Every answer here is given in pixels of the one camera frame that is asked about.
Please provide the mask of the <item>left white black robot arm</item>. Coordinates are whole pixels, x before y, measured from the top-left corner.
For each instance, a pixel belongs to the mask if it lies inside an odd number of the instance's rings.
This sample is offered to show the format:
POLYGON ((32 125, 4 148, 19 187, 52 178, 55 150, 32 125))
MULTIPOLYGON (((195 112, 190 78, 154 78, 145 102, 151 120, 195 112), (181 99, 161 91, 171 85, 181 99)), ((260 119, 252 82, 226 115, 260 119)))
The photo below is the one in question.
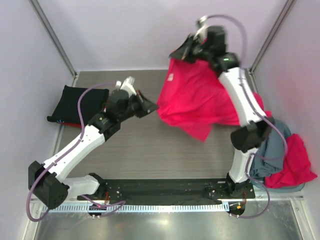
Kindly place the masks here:
POLYGON ((90 152, 104 144, 132 118, 143 118, 158 109, 140 91, 115 90, 104 108, 95 114, 81 133, 66 147, 43 163, 34 161, 28 167, 28 189, 48 209, 60 206, 68 197, 91 195, 100 200, 107 192, 97 175, 68 178, 69 173, 90 152))

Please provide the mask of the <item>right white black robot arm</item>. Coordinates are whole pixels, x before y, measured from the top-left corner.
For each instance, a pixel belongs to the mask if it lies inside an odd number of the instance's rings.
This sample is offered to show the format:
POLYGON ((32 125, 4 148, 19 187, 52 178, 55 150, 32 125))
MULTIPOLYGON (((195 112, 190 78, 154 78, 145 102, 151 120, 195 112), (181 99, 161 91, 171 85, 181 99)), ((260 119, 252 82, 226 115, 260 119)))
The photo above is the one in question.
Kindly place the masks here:
POLYGON ((226 89, 238 115, 240 128, 230 134, 235 150, 225 179, 225 191, 231 198, 242 197, 249 188, 253 158, 271 133, 270 125, 274 118, 267 117, 257 103, 237 54, 227 50, 223 26, 199 24, 197 32, 190 34, 170 57, 190 64, 197 60, 206 61, 226 89))

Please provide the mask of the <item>black t shirt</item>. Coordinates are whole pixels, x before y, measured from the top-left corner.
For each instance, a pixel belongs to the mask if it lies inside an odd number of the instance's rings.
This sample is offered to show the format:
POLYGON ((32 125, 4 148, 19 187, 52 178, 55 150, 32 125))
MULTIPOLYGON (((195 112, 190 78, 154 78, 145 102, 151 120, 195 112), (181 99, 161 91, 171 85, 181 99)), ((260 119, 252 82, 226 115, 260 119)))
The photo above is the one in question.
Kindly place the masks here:
POLYGON ((92 89, 85 95, 86 88, 65 86, 61 98, 52 115, 46 119, 51 123, 81 127, 78 109, 81 111, 83 123, 89 120, 103 109, 108 100, 108 89, 92 89))

